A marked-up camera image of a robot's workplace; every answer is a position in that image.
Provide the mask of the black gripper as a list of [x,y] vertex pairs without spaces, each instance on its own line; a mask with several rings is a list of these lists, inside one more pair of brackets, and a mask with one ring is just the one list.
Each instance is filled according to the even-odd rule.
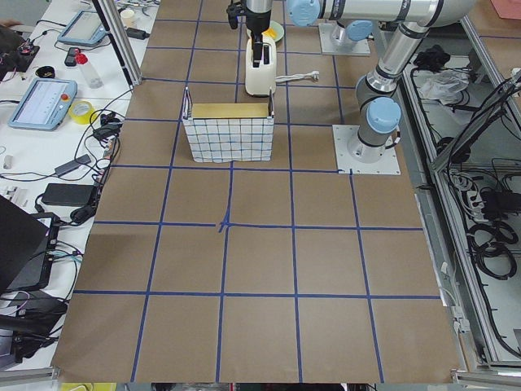
[[248,27],[250,38],[252,39],[252,67],[259,68],[263,55],[263,36],[264,32],[269,29],[269,26],[262,26],[260,28]]

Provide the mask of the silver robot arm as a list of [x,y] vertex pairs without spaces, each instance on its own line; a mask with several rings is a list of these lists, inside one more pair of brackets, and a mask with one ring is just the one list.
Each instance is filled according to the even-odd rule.
[[474,1],[452,0],[289,1],[287,12],[297,26],[309,26],[320,19],[398,23],[378,65],[357,87],[357,98],[362,102],[364,98],[391,97],[406,64],[430,28],[459,21],[474,5]]
[[371,20],[340,20],[331,33],[331,40],[337,46],[352,46],[367,39],[373,30]]

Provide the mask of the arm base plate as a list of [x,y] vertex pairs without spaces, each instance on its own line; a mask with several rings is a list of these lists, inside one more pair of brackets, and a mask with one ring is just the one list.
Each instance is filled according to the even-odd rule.
[[358,138],[358,125],[333,125],[335,158],[340,174],[400,175],[396,149],[389,136],[380,147],[369,147]]
[[318,29],[323,55],[370,55],[368,37],[373,30],[370,20],[354,20],[345,27],[323,23]]

